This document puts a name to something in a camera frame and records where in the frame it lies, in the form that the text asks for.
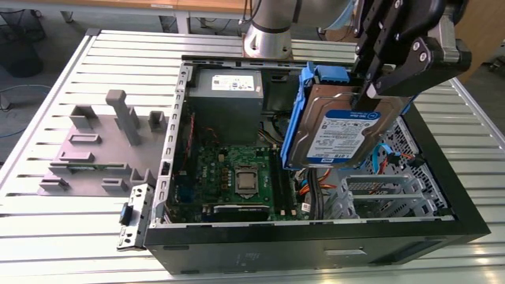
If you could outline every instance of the aluminum table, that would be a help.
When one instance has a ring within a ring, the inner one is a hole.
[[[293,40],[295,60],[351,62],[354,45]],[[71,108],[111,114],[109,89],[138,115],[171,113],[182,54],[241,56],[237,37],[101,31],[85,36],[0,171],[0,282],[101,283],[499,283],[505,281],[505,140],[453,79],[415,107],[491,234],[402,266],[171,276],[147,251],[115,252],[126,198],[37,196],[38,182],[71,126]]]

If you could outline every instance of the robotic arm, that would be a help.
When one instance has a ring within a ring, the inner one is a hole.
[[[285,168],[359,167],[417,95],[468,69],[471,53],[454,39],[466,3],[358,0],[351,70],[309,64],[301,73],[281,151]],[[290,57],[291,22],[334,28],[345,24],[353,8],[350,0],[257,1],[243,39],[246,55]]]

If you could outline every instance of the green circuit board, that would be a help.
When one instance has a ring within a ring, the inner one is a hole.
[[[195,183],[191,191],[190,207],[194,216],[186,218],[199,220],[199,209],[215,205],[263,205],[269,206],[270,221],[298,220],[297,214],[275,210],[270,176],[270,150],[267,147],[227,146],[201,147],[195,161]],[[239,170],[257,173],[257,193],[237,194],[235,183]],[[294,192],[287,198],[294,203]]]

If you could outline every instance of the metal bracket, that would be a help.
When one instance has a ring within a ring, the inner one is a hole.
[[[149,213],[154,189],[142,184],[134,186],[129,201],[121,211],[117,251],[145,250],[143,237],[149,223]]]
[[[455,32],[451,17],[454,14],[454,6],[445,8],[443,15],[435,27],[427,31],[427,36],[433,37],[443,51],[443,62],[457,63],[459,61],[459,51],[455,47]]]

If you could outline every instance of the hard disk label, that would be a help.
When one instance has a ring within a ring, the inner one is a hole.
[[[371,127],[378,119],[378,112],[327,111],[306,154],[310,163],[341,163],[349,160],[365,140],[363,129]]]
[[[214,75],[211,76],[213,91],[254,91],[253,76]]]

